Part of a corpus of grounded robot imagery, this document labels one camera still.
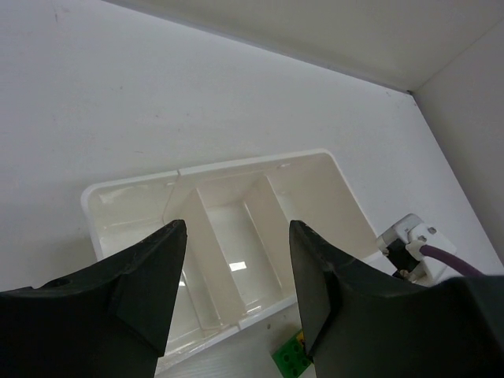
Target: white plastic bin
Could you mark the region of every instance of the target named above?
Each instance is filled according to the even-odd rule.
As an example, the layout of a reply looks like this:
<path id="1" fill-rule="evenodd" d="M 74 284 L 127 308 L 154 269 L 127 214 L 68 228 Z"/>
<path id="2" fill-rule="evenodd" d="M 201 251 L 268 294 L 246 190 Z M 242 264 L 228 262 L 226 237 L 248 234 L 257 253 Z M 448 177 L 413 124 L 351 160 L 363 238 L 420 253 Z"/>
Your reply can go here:
<path id="1" fill-rule="evenodd" d="M 325 150 L 100 183 L 82 195 L 99 260 L 174 219 L 187 251 L 158 371 L 295 303 L 288 226 L 305 221 L 357 258 L 375 234 Z"/>

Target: green block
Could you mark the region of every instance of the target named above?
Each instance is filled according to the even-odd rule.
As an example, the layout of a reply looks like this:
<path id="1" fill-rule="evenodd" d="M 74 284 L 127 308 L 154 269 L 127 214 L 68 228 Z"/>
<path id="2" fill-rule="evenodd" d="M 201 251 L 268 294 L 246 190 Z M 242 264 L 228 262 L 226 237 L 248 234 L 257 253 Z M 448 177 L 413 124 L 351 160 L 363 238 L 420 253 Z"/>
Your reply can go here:
<path id="1" fill-rule="evenodd" d="M 299 331 L 273 354 L 273 360 L 283 378 L 298 378 L 311 364 L 303 343 L 304 337 L 302 331 Z"/>

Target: white table surface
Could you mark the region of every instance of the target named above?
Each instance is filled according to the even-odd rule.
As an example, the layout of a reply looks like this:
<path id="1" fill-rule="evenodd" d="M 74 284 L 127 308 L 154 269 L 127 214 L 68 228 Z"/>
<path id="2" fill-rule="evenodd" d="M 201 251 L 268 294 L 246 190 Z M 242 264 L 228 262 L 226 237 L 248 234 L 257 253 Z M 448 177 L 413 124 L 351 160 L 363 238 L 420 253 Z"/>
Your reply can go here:
<path id="1" fill-rule="evenodd" d="M 92 183 L 316 147 L 377 234 L 414 212 L 503 272 L 411 96 L 99 0 L 0 10 L 0 290 L 95 261 Z M 278 376 L 298 326 L 286 309 L 163 376 Z"/>

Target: wire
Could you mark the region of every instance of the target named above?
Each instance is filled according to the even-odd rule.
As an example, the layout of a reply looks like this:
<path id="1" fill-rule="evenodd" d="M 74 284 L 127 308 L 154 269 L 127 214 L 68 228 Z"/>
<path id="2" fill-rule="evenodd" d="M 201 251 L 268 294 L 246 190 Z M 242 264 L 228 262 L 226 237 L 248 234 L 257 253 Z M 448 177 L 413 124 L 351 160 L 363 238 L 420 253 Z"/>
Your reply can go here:
<path id="1" fill-rule="evenodd" d="M 440 250 L 435 246 L 424 245 L 420 248 L 420 252 L 428 258 L 434 258 L 438 261 L 443 262 L 463 276 L 484 276 L 482 272 L 480 272 L 478 269 L 474 268 L 464 260 L 461 260 L 453 254 L 449 254 L 445 250 Z"/>

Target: cable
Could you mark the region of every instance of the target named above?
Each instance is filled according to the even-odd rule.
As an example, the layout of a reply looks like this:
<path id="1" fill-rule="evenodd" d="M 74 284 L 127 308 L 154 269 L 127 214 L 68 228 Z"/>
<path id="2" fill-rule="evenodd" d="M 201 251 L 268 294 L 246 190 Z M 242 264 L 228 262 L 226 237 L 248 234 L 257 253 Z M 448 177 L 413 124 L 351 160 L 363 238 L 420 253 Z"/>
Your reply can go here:
<path id="1" fill-rule="evenodd" d="M 482 272 L 480 272 L 478 269 L 474 268 L 464 260 L 461 260 L 453 254 L 449 254 L 445 250 L 440 250 L 435 246 L 424 245 L 420 248 L 420 252 L 428 258 L 434 258 L 450 266 L 452 269 L 456 270 L 463 276 L 484 276 Z"/>

